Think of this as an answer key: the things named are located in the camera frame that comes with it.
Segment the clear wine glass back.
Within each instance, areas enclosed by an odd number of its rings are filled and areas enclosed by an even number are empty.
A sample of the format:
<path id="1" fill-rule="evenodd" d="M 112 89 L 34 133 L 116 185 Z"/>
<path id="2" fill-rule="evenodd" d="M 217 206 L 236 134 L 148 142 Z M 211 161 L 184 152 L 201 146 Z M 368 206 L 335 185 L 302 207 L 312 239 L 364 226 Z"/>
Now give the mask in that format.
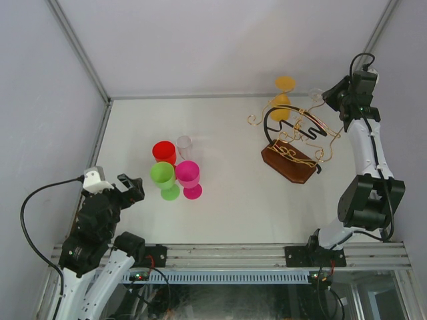
<path id="1" fill-rule="evenodd" d="M 318 88 L 312 88 L 308 91 L 308 96 L 313 100 L 313 101 L 322 101 L 322 94 L 323 94 L 323 90 L 318 89 Z"/>

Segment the clear wine glass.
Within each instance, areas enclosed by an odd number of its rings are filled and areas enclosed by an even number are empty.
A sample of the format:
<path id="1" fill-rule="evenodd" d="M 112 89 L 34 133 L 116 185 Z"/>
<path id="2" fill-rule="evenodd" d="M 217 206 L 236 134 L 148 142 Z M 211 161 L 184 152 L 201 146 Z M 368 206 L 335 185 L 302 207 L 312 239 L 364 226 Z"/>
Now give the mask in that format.
<path id="1" fill-rule="evenodd" d="M 322 94 L 323 94 L 323 90 L 318 89 L 318 88 L 312 88 L 308 91 L 308 96 L 313 100 L 313 101 L 322 101 Z"/>
<path id="2" fill-rule="evenodd" d="M 176 147 L 180 157 L 184 161 L 191 160 L 193 143 L 189 136 L 182 135 L 181 137 L 178 137 L 176 140 Z"/>

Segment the green wine glass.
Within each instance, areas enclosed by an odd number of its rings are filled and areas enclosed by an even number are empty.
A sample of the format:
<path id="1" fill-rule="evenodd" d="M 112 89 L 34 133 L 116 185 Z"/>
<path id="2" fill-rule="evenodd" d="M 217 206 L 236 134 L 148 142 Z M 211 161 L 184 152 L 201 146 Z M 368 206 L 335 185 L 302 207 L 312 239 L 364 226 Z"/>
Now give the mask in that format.
<path id="1" fill-rule="evenodd" d="M 180 189 L 176 184 L 175 168 L 168 162 L 158 162 L 150 170 L 150 178 L 160 189 L 161 197 L 174 201 L 179 197 Z"/>

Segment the red wine glass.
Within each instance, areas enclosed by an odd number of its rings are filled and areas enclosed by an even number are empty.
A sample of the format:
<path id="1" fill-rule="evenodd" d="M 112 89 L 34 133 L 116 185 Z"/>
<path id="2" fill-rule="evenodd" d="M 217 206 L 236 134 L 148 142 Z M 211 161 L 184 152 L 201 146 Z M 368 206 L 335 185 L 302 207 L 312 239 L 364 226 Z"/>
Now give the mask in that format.
<path id="1" fill-rule="evenodd" d="M 152 148 L 152 155 L 159 162 L 175 165 L 177 160 L 175 145 L 170 141 L 160 141 Z"/>

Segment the pink wine glass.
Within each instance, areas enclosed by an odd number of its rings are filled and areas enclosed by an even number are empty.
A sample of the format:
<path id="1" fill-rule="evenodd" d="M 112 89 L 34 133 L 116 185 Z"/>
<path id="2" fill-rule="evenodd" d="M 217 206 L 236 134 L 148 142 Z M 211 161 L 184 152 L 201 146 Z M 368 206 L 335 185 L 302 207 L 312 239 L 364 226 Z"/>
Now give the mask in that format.
<path id="1" fill-rule="evenodd" d="M 175 168 L 175 176 L 183 187 L 183 194 L 189 200 L 199 198 L 203 192 L 200 180 L 200 168 L 194 161 L 182 161 Z"/>

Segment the clear wine glass front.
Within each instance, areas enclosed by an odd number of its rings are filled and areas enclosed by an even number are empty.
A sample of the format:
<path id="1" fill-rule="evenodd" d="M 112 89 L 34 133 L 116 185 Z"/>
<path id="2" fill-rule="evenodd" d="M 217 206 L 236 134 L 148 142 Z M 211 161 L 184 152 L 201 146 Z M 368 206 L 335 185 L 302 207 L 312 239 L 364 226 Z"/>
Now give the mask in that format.
<path id="1" fill-rule="evenodd" d="M 193 143 L 189 136 L 182 135 L 181 137 L 178 137 L 176 140 L 176 147 L 180 157 L 184 161 L 191 160 Z"/>

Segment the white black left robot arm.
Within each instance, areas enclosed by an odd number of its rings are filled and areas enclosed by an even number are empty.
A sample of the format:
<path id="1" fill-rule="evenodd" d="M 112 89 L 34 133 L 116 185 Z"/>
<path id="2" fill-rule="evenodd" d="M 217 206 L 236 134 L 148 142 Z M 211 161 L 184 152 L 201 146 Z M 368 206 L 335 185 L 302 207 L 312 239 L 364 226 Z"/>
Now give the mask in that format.
<path id="1" fill-rule="evenodd" d="M 126 191 L 108 183 L 100 167 L 78 177 L 85 200 L 62 244 L 63 280 L 54 319 L 98 319 L 124 273 L 145 261 L 143 238 L 128 231 L 115 235 L 121 211 L 144 200 L 143 181 L 124 173 L 117 178 Z"/>

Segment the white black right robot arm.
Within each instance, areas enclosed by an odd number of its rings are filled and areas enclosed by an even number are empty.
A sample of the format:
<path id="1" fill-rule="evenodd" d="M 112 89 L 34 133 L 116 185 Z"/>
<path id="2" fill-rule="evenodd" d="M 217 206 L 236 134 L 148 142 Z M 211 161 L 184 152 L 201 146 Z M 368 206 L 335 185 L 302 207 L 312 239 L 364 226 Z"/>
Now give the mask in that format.
<path id="1" fill-rule="evenodd" d="M 337 217 L 309 238 L 306 257 L 313 266 L 331 263 L 355 235 L 381 242 L 394 235 L 394 214 L 406 187 L 394 178 L 382 148 L 380 113 L 371 105 L 377 80 L 377 72 L 364 66 L 322 95 L 340 114 L 352 146 L 356 176 L 338 201 Z"/>

